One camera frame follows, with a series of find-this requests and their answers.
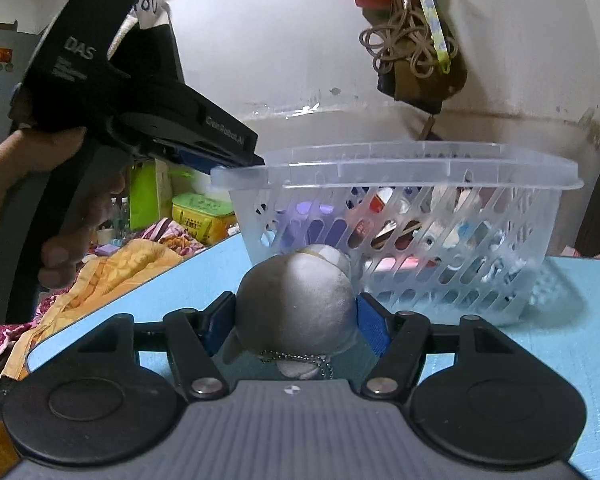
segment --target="plastic bottle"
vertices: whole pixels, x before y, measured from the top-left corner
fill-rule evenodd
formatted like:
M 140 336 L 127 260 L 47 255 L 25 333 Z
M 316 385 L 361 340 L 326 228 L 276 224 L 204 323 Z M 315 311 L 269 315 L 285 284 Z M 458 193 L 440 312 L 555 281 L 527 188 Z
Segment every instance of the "plastic bottle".
M 120 238 L 126 238 L 131 232 L 129 218 L 129 199 L 125 196 L 120 207 Z
M 111 199 L 111 212 L 109 213 L 109 222 L 111 227 L 114 229 L 114 238 L 121 238 L 120 233 L 122 232 L 122 216 L 120 215 L 120 208 L 118 206 L 118 200 L 115 198 Z

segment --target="metal rivet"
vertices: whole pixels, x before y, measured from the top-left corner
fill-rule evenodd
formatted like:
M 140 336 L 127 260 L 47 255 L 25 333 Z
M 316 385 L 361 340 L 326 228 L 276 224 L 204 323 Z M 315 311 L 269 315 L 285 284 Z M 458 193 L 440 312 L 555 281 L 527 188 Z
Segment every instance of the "metal rivet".
M 191 389 L 200 395 L 216 394 L 222 390 L 222 382 L 215 377 L 202 377 L 191 383 Z
M 375 377 L 366 382 L 366 387 L 375 394 L 390 394 L 398 389 L 398 383 L 389 377 Z

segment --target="brown rope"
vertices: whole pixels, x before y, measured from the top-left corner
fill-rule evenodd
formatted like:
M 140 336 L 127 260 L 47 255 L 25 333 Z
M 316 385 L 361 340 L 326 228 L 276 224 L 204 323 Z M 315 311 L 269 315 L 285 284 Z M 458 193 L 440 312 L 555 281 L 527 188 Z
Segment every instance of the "brown rope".
M 373 41 L 373 36 L 380 41 Z M 445 41 L 453 59 L 458 54 L 458 42 L 450 36 L 445 36 Z M 426 79 L 438 66 L 431 31 L 421 9 L 400 10 L 387 23 L 363 30 L 360 43 L 373 56 L 373 66 L 379 74 L 391 72 L 394 62 L 406 60 L 414 76 Z

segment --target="yellow ribbon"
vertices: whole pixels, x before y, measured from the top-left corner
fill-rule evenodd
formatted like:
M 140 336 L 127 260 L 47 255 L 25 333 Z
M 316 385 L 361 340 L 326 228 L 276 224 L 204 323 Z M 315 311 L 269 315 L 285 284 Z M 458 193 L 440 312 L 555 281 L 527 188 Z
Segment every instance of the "yellow ribbon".
M 431 30 L 433 47 L 436 49 L 440 70 L 443 74 L 448 74 L 451 70 L 451 59 L 449 57 L 449 52 L 446 49 L 445 37 L 442 33 L 442 26 L 440 25 L 436 4 L 433 0 L 420 0 L 420 3 L 422 4 L 422 12 L 427 19 L 427 25 L 429 25 Z

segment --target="yellow box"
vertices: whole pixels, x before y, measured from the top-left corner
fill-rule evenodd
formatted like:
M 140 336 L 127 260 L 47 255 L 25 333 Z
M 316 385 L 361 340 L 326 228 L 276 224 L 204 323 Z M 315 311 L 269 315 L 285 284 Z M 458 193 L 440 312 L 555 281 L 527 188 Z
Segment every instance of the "yellow box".
M 213 245 L 228 237 L 227 229 L 236 223 L 230 202 L 195 193 L 173 198 L 173 219 L 200 243 Z

